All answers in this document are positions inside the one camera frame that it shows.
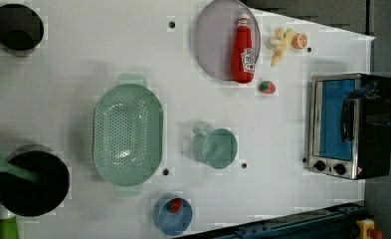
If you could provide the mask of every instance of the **black hole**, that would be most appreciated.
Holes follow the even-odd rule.
[[[176,27],[176,24],[172,21],[172,22],[169,22],[169,27],[170,28],[175,28]]]

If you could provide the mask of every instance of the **table surface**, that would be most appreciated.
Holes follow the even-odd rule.
[[[20,217],[21,238],[162,238],[152,208],[165,191],[193,207],[184,234],[364,199],[364,180],[311,173],[301,160],[311,76],[368,73],[373,38],[253,10],[263,43],[276,28],[290,27],[308,35],[312,51],[288,49],[271,67],[263,45],[254,80],[242,86],[208,76],[194,55],[197,17],[209,2],[32,1],[48,31],[26,58],[0,46],[0,147],[9,154],[29,143],[48,146],[72,183],[53,212]],[[165,114],[160,167],[130,197],[115,194],[92,159],[96,104],[124,72],[148,80]],[[259,93],[261,80],[273,81],[277,92]],[[239,152],[231,166],[214,170],[194,160],[191,129],[200,124],[235,133]]]

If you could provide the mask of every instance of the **mug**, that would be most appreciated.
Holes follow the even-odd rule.
[[[238,142],[225,128],[194,127],[193,153],[197,160],[222,169],[229,166],[238,152]]]

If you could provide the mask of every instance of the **bottle label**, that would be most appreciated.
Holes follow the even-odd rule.
[[[249,27],[249,20],[245,19],[245,18],[242,18],[238,22],[238,27],[240,27],[240,26]]]
[[[244,65],[244,72],[254,73],[255,72],[255,57],[254,49],[246,48],[245,51],[241,54],[242,64]]]

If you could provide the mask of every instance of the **black bowl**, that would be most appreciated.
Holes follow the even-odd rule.
[[[44,151],[29,151],[13,157],[9,163],[36,172],[36,184],[17,176],[0,173],[0,201],[21,216],[40,216],[54,210],[68,194],[68,168],[56,156]]]
[[[0,43],[15,51],[35,48],[44,35],[41,18],[29,7],[7,4],[0,7]]]

